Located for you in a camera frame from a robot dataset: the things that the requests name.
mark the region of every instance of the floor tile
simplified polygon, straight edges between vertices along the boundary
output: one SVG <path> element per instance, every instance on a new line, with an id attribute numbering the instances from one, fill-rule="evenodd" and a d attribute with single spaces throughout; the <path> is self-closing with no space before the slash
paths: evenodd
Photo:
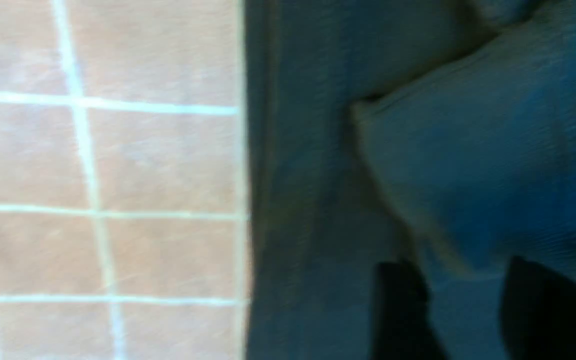
<path id="1" fill-rule="evenodd" d="M 89 96 L 234 104 L 233 0 L 69 0 Z"/>
<path id="2" fill-rule="evenodd" d="M 0 91 L 65 94 L 50 1 L 0 0 Z"/>
<path id="3" fill-rule="evenodd" d="M 108 319 L 105 303 L 0 303 L 1 360 L 110 360 Z"/>
<path id="4" fill-rule="evenodd" d="M 123 306 L 131 360 L 233 360 L 233 308 Z"/>
<path id="5" fill-rule="evenodd" d="M 103 293 L 88 218 L 0 213 L 0 294 Z"/>
<path id="6" fill-rule="evenodd" d="M 89 112 L 106 210 L 234 211 L 234 119 Z"/>
<path id="7" fill-rule="evenodd" d="M 118 291 L 158 297 L 234 296 L 234 224 L 111 219 Z"/>
<path id="8" fill-rule="evenodd" d="M 70 109 L 0 104 L 0 203 L 87 207 Z"/>

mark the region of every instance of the black object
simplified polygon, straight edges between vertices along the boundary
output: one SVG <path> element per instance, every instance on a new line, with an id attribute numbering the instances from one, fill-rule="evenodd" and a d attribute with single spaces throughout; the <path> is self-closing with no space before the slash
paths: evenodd
<path id="1" fill-rule="evenodd" d="M 377 267 L 372 360 L 443 360 L 428 322 L 430 294 L 407 260 Z M 502 337 L 513 360 L 576 360 L 576 282 L 514 257 L 503 285 Z"/>

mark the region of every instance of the blue cloth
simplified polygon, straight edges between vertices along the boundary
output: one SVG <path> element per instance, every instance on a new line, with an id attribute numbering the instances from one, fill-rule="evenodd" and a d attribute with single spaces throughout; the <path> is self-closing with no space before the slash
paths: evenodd
<path id="1" fill-rule="evenodd" d="M 249 360 L 367 359 L 402 254 L 455 359 L 504 358 L 509 255 L 576 279 L 576 0 L 492 1 L 246 0 Z"/>

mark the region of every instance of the dark fabric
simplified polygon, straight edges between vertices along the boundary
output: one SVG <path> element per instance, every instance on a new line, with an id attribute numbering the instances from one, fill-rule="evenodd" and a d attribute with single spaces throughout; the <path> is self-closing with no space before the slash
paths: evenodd
<path id="1" fill-rule="evenodd" d="M 356 107 L 362 153 L 440 281 L 512 255 L 576 278 L 576 1 Z"/>
<path id="2" fill-rule="evenodd" d="M 489 116 L 499 120 L 499 112 L 507 114 L 513 109 L 516 123 L 523 121 L 527 126 L 517 124 L 514 129 L 519 134 L 532 130 L 535 137 L 546 137 L 543 134 L 546 130 L 542 129 L 543 124 L 531 125 L 531 117 L 544 120 L 544 117 L 556 113 L 574 114 L 573 118 L 576 118 L 576 52 L 572 51 L 576 49 L 576 31 L 571 32 L 574 40 L 562 37 L 558 32 L 558 26 L 576 29 L 576 3 L 573 7 L 568 2 L 556 3 L 563 4 L 557 5 L 557 19 L 569 20 L 551 20 L 548 11 L 541 10 L 542 18 L 528 24 L 528 28 L 534 28 L 537 33 L 527 34 L 526 39 L 517 36 L 519 48 L 535 47 L 530 51 L 530 54 L 535 53 L 530 57 L 535 61 L 531 65 L 532 71 L 525 71 L 520 66 L 519 72 L 508 73 L 505 66 L 520 57 L 520 51 L 504 45 L 507 53 L 502 55 L 502 59 L 495 59 L 491 55 L 500 45 L 494 44 L 508 43 L 510 39 L 506 32 L 521 32 L 523 25 L 504 30 L 499 35 L 498 29 L 493 29 L 469 0 L 246 1 L 247 111 L 255 278 L 247 346 L 249 360 L 368 358 L 372 269 L 375 264 L 399 255 L 413 259 L 421 255 L 417 257 L 422 259 L 417 260 L 430 265 L 423 269 L 433 279 L 432 287 L 437 294 L 431 309 L 432 322 L 441 337 L 459 342 L 446 342 L 446 349 L 468 354 L 479 352 L 471 357 L 473 359 L 482 358 L 482 353 L 486 353 L 487 359 L 494 358 L 501 345 L 495 340 L 496 333 L 489 333 L 495 328 L 485 328 L 478 321 L 486 315 L 470 313 L 461 316 L 464 320 L 457 326 L 453 320 L 459 316 L 453 310 L 460 306 L 459 302 L 455 305 L 459 300 L 462 303 L 468 303 L 469 299 L 494 301 L 499 281 L 464 282 L 455 279 L 455 270 L 465 264 L 478 274 L 494 274 L 497 269 L 490 266 L 495 262 L 494 256 L 506 255 L 508 248 L 515 246 L 526 255 L 546 250 L 549 254 L 546 258 L 553 262 L 560 260 L 560 254 L 574 258 L 576 250 L 571 253 L 569 246 L 555 245 L 551 248 L 550 244 L 556 244 L 556 241 L 550 242 L 547 236 L 525 243 L 503 243 L 491 238 L 487 233 L 489 226 L 502 224 L 503 216 L 490 217 L 496 220 L 484 221 L 482 225 L 471 221 L 469 224 L 475 224 L 471 229 L 473 234 L 455 240 L 454 233 L 462 232 L 451 233 L 455 229 L 453 224 L 467 223 L 465 219 L 468 219 L 460 215 L 467 212 L 474 213 L 479 220 L 488 219 L 484 216 L 488 207 L 476 208 L 481 203 L 489 204 L 480 200 L 490 189 L 462 187 L 471 184 L 460 181 L 455 175 L 457 172 L 477 175 L 467 166 L 468 161 L 455 168 L 448 165 L 451 154 L 472 154 L 462 151 L 459 146 L 457 149 L 441 146 L 441 142 L 416 142 L 414 136 L 407 142 L 397 143 L 400 141 L 397 136 L 404 134 L 416 119 L 420 129 L 424 124 L 432 125 L 441 133 L 442 129 L 451 126 L 444 126 L 433 118 L 435 114 L 444 116 L 444 110 L 455 118 L 466 116 L 462 125 L 466 125 L 466 119 L 476 125 L 477 121 Z M 553 34 L 539 38 L 542 28 L 548 27 L 553 27 Z M 560 58 L 544 55 L 550 50 L 563 55 Z M 446 69 L 455 68 L 456 64 L 470 64 L 470 59 L 494 63 L 492 68 L 481 70 L 490 82 L 474 86 L 464 79 L 463 86 L 454 87 L 445 84 L 451 84 L 450 80 L 442 80 L 438 82 L 436 95 L 438 98 L 445 96 L 438 104 L 448 102 L 446 93 L 451 93 L 455 105 L 463 97 L 462 108 L 473 107 L 472 117 L 467 117 L 468 112 L 461 113 L 457 107 L 437 107 L 432 112 L 427 105 L 435 101 L 435 96 L 427 96 L 427 89 L 419 96 L 410 96 L 404 101 L 407 105 L 389 107 L 383 112 L 373 111 L 379 104 L 409 93 L 411 88 L 425 88 L 420 84 L 432 89 L 434 86 L 428 79 L 435 78 L 436 73 L 446 73 Z M 561 70 L 566 74 L 564 86 L 556 86 L 559 77 L 553 63 L 565 64 Z M 493 75 L 498 71 L 503 76 Z M 473 69 L 473 72 L 477 74 L 480 71 Z M 521 86 L 514 89 L 516 95 L 504 96 L 512 84 L 509 77 Z M 480 98 L 469 92 L 489 96 Z M 518 106 L 521 96 L 531 97 L 542 106 Z M 544 105 L 546 99 L 561 102 L 553 110 L 548 107 L 554 105 Z M 352 104 L 361 100 L 362 105 L 352 112 Z M 488 101 L 487 112 L 482 110 L 484 104 L 476 104 L 478 100 Z M 359 128 L 354 124 L 357 119 L 364 119 L 359 121 Z M 534 139 L 524 141 L 512 133 L 512 129 L 504 132 L 506 126 L 498 126 L 498 132 L 502 136 L 517 138 L 516 146 L 502 147 L 499 139 L 491 141 L 491 150 L 483 152 L 486 157 L 494 155 L 492 150 L 509 152 L 509 156 L 521 160 L 518 164 L 524 167 L 537 164 L 539 171 L 561 172 L 562 176 L 554 177 L 551 183 L 538 180 L 523 183 L 534 184 L 544 194 L 559 194 L 553 199 L 542 196 L 539 191 L 525 191 L 522 201 L 538 200 L 537 205 L 546 209 L 543 215 L 546 222 L 538 221 L 528 230 L 539 231 L 551 224 L 553 218 L 571 219 L 561 218 L 562 215 L 551 208 L 576 199 L 576 188 L 570 187 L 576 184 L 576 171 L 568 170 L 569 164 L 576 162 L 576 123 L 573 125 L 572 129 L 562 127 L 558 131 L 560 136 L 568 139 L 566 143 L 570 152 L 562 152 L 560 148 L 552 152 L 534 149 L 530 144 L 553 144 L 545 139 L 542 142 Z M 452 132 L 446 136 L 461 137 L 458 127 L 452 127 Z M 477 131 L 487 139 L 495 138 L 493 131 L 484 125 L 476 125 L 472 131 L 462 130 L 473 136 Z M 428 137 L 428 141 L 434 141 L 434 137 Z M 530 157 L 524 159 L 521 151 L 527 151 L 528 155 L 535 153 L 536 157 L 543 156 L 544 159 L 542 162 Z M 423 158 L 424 153 L 437 152 L 445 153 L 445 161 Z M 397 162 L 392 155 L 409 157 L 409 160 Z M 486 159 L 475 165 L 481 170 L 484 163 L 494 164 Z M 502 171 L 508 164 L 514 162 L 507 162 L 506 166 L 495 164 L 493 169 Z M 430 170 L 416 173 L 423 167 Z M 450 196 L 441 191 L 441 186 L 434 186 L 430 181 L 436 180 L 436 184 L 441 184 L 442 177 L 446 178 L 447 186 L 453 187 Z M 481 184 L 496 190 L 501 186 L 500 178 L 506 179 L 503 176 L 494 179 L 482 176 Z M 421 190 L 417 195 L 407 191 L 413 188 Z M 400 194 L 404 194 L 404 201 L 398 198 Z M 503 192 L 493 191 L 492 194 L 499 198 L 492 198 L 490 204 L 503 203 L 502 208 L 509 215 L 519 216 L 518 204 L 506 203 Z M 457 206 L 461 200 L 463 209 Z M 420 204 L 425 206 L 426 202 L 428 212 L 434 215 L 424 219 L 430 220 L 410 221 L 407 209 Z M 525 209 L 527 214 L 534 214 L 538 208 L 528 206 Z M 455 215 L 453 222 L 447 219 L 450 217 L 446 214 L 450 212 Z M 576 207 L 564 211 L 567 215 L 575 212 Z M 457 266 L 446 266 L 443 262 L 445 251 L 430 251 L 424 246 L 427 234 L 421 232 L 420 235 L 420 229 L 426 224 L 431 224 L 433 231 L 439 226 L 448 230 L 438 239 L 450 245 L 448 249 L 465 251 L 458 253 L 458 258 L 463 261 Z M 562 223 L 558 228 L 575 230 L 576 225 Z M 570 245 L 576 249 L 576 242 Z M 576 259 L 570 265 L 576 271 Z M 470 290 L 470 298 L 461 294 L 466 289 Z M 486 312 L 486 305 L 480 306 L 482 312 Z M 484 328 L 489 332 L 481 331 L 474 337 L 463 334 L 464 331 Z"/>
<path id="3" fill-rule="evenodd" d="M 446 359 L 428 321 L 432 295 L 418 269 L 404 260 L 380 264 L 376 273 L 370 359 Z M 514 257 L 498 316 L 510 359 L 576 360 L 576 282 L 566 276 Z"/>
<path id="4" fill-rule="evenodd" d="M 430 301 L 424 278 L 414 264 L 407 260 L 379 264 L 370 360 L 446 360 L 428 321 Z"/>

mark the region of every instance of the tiled floor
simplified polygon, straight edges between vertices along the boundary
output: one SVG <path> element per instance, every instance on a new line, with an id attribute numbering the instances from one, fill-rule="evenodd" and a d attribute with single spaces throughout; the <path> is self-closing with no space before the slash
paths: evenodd
<path id="1" fill-rule="evenodd" d="M 0 360 L 242 360 L 238 0 L 0 0 Z"/>

